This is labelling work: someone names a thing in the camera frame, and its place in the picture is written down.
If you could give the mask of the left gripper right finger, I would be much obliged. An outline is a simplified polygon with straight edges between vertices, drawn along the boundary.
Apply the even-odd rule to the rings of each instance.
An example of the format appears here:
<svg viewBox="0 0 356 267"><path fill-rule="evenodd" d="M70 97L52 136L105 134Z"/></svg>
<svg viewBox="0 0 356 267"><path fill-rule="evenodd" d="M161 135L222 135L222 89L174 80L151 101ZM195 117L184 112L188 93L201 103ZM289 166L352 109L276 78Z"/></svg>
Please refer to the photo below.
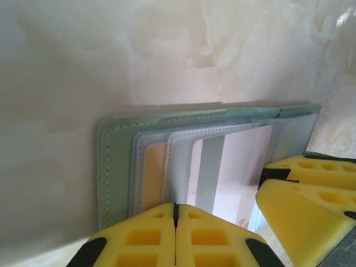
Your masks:
<svg viewBox="0 0 356 267"><path fill-rule="evenodd" d="M283 266L258 234L188 204L175 205L176 266Z"/></svg>

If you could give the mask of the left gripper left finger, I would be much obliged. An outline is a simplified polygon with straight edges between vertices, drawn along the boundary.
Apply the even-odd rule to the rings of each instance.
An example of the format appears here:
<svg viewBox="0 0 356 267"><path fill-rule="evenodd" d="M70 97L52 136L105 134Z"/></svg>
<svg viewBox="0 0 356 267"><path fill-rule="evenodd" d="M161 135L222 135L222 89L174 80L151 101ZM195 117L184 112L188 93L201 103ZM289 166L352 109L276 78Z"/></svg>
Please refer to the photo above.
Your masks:
<svg viewBox="0 0 356 267"><path fill-rule="evenodd" d="M162 204L92 235L71 266L175 266L176 204Z"/></svg>

